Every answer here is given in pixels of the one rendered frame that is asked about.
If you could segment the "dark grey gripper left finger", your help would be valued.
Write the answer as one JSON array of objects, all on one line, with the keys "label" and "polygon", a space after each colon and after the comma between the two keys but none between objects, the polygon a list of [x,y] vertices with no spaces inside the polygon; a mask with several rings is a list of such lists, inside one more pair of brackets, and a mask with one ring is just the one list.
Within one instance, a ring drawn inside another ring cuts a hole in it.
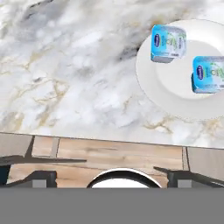
[{"label": "dark grey gripper left finger", "polygon": [[26,178],[11,182],[6,187],[56,188],[56,171],[34,171]]}]

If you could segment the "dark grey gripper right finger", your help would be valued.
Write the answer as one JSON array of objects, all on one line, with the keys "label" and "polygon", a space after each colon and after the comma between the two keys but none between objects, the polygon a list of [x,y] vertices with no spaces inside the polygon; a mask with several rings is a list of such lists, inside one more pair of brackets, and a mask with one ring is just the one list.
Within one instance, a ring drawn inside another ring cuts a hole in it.
[{"label": "dark grey gripper right finger", "polygon": [[224,181],[190,171],[170,171],[167,178],[169,188],[224,188]]}]

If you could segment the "white round plate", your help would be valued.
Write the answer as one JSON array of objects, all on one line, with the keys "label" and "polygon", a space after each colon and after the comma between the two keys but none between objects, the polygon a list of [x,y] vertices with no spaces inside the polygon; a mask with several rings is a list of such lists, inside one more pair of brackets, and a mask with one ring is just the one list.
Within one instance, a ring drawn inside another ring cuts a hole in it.
[{"label": "white round plate", "polygon": [[136,77],[146,96],[165,112],[186,120],[224,117],[224,90],[217,94],[195,94],[191,77],[197,56],[224,56],[224,24],[190,19],[171,23],[186,31],[186,55],[170,63],[151,60],[151,38],[136,56]]}]

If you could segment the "blue white yogurt container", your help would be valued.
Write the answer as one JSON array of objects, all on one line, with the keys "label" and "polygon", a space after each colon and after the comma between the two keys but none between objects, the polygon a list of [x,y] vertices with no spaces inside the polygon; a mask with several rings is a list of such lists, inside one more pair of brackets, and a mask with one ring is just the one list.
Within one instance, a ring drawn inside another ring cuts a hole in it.
[{"label": "blue white yogurt container", "polygon": [[224,56],[197,56],[192,61],[192,91],[214,94],[224,90]]},{"label": "blue white yogurt container", "polygon": [[170,25],[155,24],[150,36],[150,59],[171,63],[186,55],[186,31]]}]

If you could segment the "grey cupboard door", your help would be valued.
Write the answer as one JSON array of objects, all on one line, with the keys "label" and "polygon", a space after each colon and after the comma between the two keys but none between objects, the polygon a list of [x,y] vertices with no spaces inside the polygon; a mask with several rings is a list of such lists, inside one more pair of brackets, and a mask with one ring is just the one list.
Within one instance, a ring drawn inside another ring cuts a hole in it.
[{"label": "grey cupboard door", "polygon": [[185,147],[183,164],[188,171],[224,181],[224,150]]},{"label": "grey cupboard door", "polygon": [[0,158],[10,156],[29,157],[35,136],[0,134]]}]

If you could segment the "white round thing, black rim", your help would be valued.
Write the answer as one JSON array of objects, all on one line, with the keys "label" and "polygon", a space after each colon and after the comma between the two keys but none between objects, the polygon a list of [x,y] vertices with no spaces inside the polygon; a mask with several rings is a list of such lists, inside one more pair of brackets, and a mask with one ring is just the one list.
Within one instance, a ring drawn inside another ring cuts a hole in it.
[{"label": "white round thing, black rim", "polygon": [[115,168],[101,172],[87,188],[161,188],[161,185],[142,171]]}]

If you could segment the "wooden drawer front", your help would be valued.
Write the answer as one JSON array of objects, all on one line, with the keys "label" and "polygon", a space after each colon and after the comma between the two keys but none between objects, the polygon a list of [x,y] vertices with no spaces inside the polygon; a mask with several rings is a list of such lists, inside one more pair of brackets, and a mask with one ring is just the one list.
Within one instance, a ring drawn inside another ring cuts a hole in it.
[{"label": "wooden drawer front", "polygon": [[61,138],[57,157],[86,159],[86,163],[76,164],[81,168],[108,170],[126,167],[159,176],[161,173],[155,171],[154,166],[182,169],[182,148],[169,145]]}]

